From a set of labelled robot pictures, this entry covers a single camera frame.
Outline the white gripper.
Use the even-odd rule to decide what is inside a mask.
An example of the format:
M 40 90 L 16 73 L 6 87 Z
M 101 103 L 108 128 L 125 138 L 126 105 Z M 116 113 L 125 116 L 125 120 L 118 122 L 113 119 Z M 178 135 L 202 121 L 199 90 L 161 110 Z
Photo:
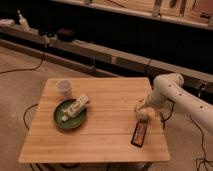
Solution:
M 148 107 L 155 107 L 156 104 L 154 102 L 154 100 L 151 98 L 150 95 L 148 95 L 147 97 L 141 99 L 135 106 L 135 111 L 139 112 L 142 109 L 148 108 Z

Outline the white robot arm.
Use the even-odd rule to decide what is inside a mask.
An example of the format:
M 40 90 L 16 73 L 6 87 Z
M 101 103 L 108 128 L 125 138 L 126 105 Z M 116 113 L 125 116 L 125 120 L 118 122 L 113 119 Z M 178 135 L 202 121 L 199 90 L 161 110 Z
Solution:
M 146 108 L 160 108 L 170 99 L 213 134 L 213 105 L 185 91 L 183 84 L 184 78 L 179 73 L 156 76 L 153 90 L 135 106 L 137 118 L 145 114 Z

